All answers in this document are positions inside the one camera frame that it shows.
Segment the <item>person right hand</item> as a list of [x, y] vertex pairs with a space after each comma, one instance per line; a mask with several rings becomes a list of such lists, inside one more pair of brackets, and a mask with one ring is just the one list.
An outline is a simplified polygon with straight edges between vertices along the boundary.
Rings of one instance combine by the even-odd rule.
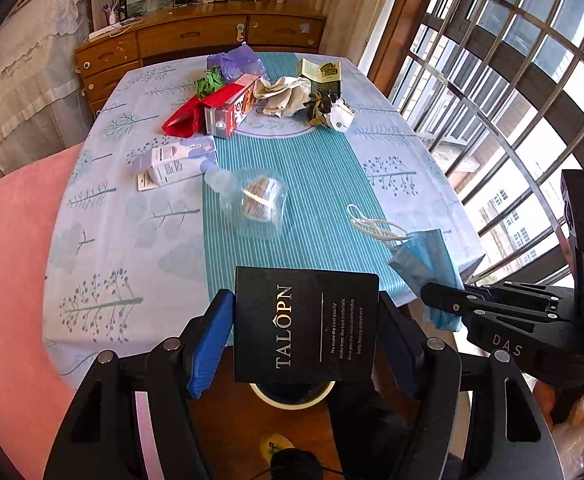
[[556, 404], [553, 387], [536, 382], [532, 394], [546, 419], [560, 458], [565, 479], [584, 478], [584, 395], [575, 402], [564, 422], [554, 422], [551, 412]]

